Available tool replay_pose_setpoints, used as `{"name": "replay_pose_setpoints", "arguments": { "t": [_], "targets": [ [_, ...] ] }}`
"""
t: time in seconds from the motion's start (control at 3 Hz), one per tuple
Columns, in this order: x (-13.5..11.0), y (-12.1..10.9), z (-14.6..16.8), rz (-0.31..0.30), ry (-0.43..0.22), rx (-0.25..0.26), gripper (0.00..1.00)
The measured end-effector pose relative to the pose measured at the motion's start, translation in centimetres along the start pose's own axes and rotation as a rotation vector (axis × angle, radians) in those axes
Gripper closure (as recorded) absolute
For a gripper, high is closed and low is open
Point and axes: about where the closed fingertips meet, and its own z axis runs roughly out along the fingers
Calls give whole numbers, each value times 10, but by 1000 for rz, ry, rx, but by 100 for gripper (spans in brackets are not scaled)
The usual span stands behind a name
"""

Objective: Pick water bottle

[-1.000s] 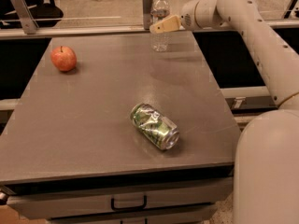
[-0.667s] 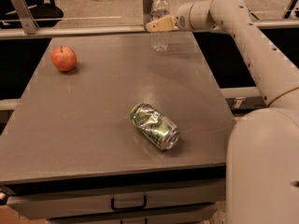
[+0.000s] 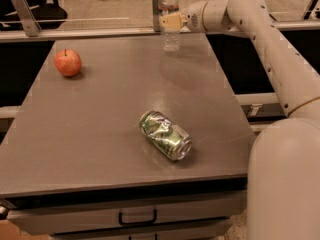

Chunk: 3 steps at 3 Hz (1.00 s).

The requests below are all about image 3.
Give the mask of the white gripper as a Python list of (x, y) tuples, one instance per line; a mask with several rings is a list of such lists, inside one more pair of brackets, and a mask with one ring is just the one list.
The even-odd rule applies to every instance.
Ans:
[(207, 1), (198, 1), (181, 12), (170, 13), (159, 16), (160, 29), (180, 31), (185, 25), (191, 32), (205, 33), (206, 28), (203, 20), (203, 13)]

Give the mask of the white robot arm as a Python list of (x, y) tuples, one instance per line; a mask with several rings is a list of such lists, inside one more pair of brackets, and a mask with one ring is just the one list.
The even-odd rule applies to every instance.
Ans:
[(274, 25), (265, 0), (200, 1), (159, 23), (250, 39), (286, 118), (251, 149), (247, 240), (320, 240), (320, 76)]

